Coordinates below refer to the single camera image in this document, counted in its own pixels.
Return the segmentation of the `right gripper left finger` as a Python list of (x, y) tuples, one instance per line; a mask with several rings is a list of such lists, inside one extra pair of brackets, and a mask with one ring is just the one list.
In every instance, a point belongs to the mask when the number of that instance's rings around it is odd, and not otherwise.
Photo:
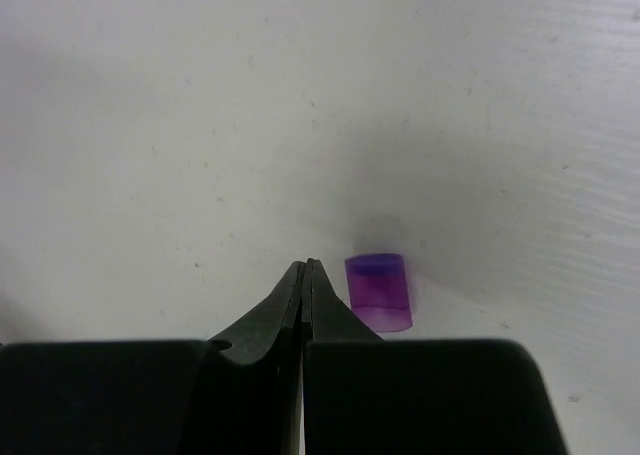
[(213, 429), (225, 454), (297, 454), (300, 450), (302, 282), (296, 261), (271, 293), (209, 342), (222, 360)]

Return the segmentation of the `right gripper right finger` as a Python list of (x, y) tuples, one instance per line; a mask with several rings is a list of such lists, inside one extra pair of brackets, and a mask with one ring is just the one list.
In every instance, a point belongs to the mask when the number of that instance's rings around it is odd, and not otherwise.
[(382, 339), (339, 299), (321, 261), (309, 259), (302, 282), (302, 396), (308, 454), (371, 454), (375, 389), (368, 363)]

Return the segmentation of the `purple highlighter cap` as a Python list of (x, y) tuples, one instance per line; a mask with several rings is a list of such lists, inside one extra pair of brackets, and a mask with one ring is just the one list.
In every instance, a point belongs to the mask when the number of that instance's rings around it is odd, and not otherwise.
[(396, 333), (413, 325), (404, 258), (374, 253), (344, 262), (352, 312), (377, 333)]

